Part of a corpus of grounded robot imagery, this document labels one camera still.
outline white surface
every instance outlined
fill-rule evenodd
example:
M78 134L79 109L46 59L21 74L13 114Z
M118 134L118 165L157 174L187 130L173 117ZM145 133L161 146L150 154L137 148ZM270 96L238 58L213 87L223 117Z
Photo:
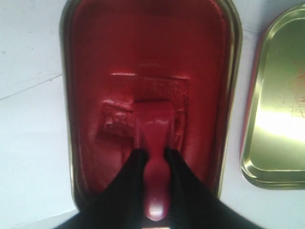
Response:
M65 0L0 0L0 229L48 229L76 213L70 192L58 26ZM303 229L305 191L250 185L239 169L259 33L301 0L234 0L244 29L221 200L268 229Z

